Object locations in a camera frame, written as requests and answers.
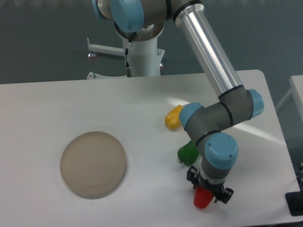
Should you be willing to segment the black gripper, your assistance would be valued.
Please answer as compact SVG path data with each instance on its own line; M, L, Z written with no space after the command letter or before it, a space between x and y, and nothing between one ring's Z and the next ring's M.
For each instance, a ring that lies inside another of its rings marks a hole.
M205 173L203 169L198 169L191 166L187 171L187 181L191 182L193 189L197 186L211 191L215 197L214 203L218 201L227 204L232 197L234 190L231 188L224 188L226 176L223 178L214 178Z

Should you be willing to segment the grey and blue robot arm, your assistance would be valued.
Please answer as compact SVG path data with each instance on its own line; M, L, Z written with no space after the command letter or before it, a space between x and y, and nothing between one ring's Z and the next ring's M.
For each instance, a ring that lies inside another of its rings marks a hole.
M189 168L187 180L195 189L195 202L209 193L216 201L227 203L233 190L224 187L224 182L236 162L239 147L224 131L260 115L264 102L261 94L247 90L242 84L205 17L202 2L94 0L92 6L99 20L114 21L128 45L139 38L140 32L162 26L166 20L173 20L182 29L219 99L208 107L189 103L178 116L202 157L199 169Z

